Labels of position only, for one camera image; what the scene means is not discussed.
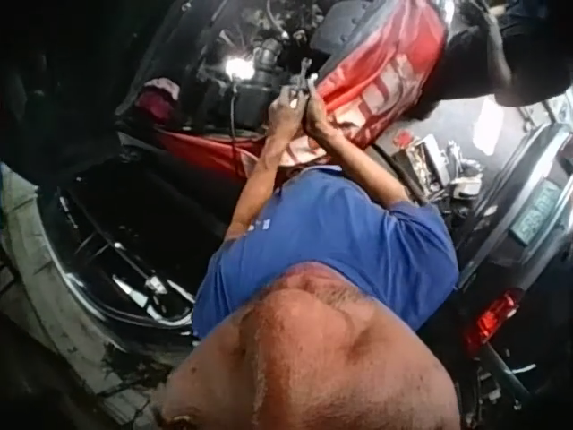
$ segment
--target hand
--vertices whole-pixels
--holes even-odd
[[[308,90],[310,98],[306,105],[306,115],[304,118],[304,131],[308,137],[317,140],[332,128],[329,116],[326,111],[326,104],[319,96],[314,80],[308,80]]]
[[[285,149],[301,128],[308,99],[302,92],[296,94],[295,99],[291,99],[291,91],[291,87],[284,86],[269,107],[268,141],[280,142],[285,145]]]

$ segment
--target blue shirt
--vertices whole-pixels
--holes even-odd
[[[431,205],[384,210],[338,169],[309,168],[275,192],[244,237],[211,257],[196,297],[200,339],[300,262],[338,271],[417,330],[458,280],[449,232]]]

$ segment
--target license plate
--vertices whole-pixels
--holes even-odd
[[[511,226],[511,233],[523,245],[528,246],[545,221],[552,214],[561,195],[561,189],[551,181],[543,181],[534,198]]]

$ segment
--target tail light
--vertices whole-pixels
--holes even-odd
[[[475,355],[501,325],[517,312],[521,295],[519,289],[506,290],[466,329],[466,346],[470,355]]]

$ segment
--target person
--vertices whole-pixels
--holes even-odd
[[[502,106],[520,107],[563,93],[571,85],[573,59],[565,5],[569,4],[564,0],[505,1],[497,17],[500,44],[510,69],[510,80],[503,85],[492,76],[487,28],[474,25],[454,34],[419,103],[406,116],[424,119],[448,99],[493,94]]]
[[[415,335],[458,278],[437,210],[283,89],[193,311],[201,343],[154,399],[162,427],[459,429],[444,367]],[[336,160],[273,190],[301,127]]]

